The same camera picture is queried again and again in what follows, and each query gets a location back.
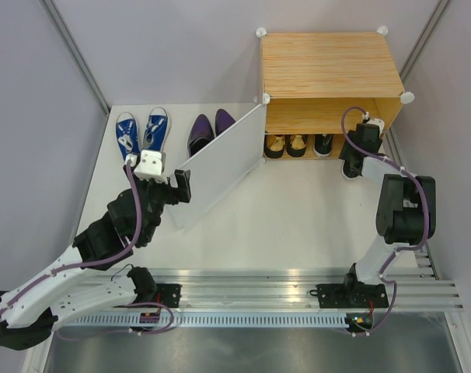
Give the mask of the white cabinet door panel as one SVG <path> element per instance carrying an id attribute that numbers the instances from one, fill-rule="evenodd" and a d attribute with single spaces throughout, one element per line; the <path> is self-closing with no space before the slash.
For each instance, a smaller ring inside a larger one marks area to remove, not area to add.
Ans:
<path id="1" fill-rule="evenodd" d="M 176 228 L 195 224 L 258 165 L 266 115 L 266 106 L 255 106 L 181 165 L 181 170 L 190 171 L 191 199 L 167 207 Z"/>

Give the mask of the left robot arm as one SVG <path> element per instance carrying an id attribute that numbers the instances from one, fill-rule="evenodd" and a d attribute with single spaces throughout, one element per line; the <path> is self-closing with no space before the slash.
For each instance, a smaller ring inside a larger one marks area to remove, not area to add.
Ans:
<path id="1" fill-rule="evenodd" d="M 125 167 L 130 187 L 106 206 L 104 215 L 78 234 L 44 271 L 12 291 L 0 291 L 0 347 L 27 350 L 70 322 L 112 307 L 159 307 L 158 285 L 145 267 L 89 291 L 75 291 L 147 246 L 167 205 L 190 203 L 190 172 L 174 172 L 176 185 L 140 180 Z"/>

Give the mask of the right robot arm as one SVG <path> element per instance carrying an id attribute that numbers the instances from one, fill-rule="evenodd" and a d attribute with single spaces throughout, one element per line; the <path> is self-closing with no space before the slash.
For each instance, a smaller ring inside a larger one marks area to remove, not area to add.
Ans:
<path id="1" fill-rule="evenodd" d="M 342 173 L 348 180 L 364 177 L 381 187 L 375 228 L 377 236 L 367 253 L 354 263 L 340 286 L 344 302 L 358 307 L 372 300 L 388 306 L 382 270 L 406 246 L 423 242 L 424 230 L 431 238 L 436 228 L 436 181 L 431 176 L 403 173 L 379 153 L 383 121 L 363 120 L 347 133 L 340 152 Z"/>

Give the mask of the gold loafer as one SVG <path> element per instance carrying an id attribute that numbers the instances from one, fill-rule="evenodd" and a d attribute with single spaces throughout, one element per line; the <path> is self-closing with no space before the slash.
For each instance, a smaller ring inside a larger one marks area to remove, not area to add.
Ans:
<path id="1" fill-rule="evenodd" d="M 279 159 L 284 154 L 285 136 L 276 134 L 265 134 L 263 153 L 269 159 Z"/>
<path id="2" fill-rule="evenodd" d="M 288 139 L 286 140 L 286 152 L 293 158 L 300 158 L 306 152 L 307 142 L 307 134 L 288 135 Z"/>

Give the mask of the black white sneaker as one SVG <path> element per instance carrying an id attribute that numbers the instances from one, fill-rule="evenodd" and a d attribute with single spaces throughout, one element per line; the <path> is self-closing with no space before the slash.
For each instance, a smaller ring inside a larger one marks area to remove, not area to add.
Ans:
<path id="1" fill-rule="evenodd" d="M 354 156 L 343 161 L 341 172 L 347 180 L 355 180 L 361 176 L 363 158 Z"/>
<path id="2" fill-rule="evenodd" d="M 314 139 L 314 153 L 317 157 L 328 157 L 332 152 L 333 134 L 316 134 Z"/>

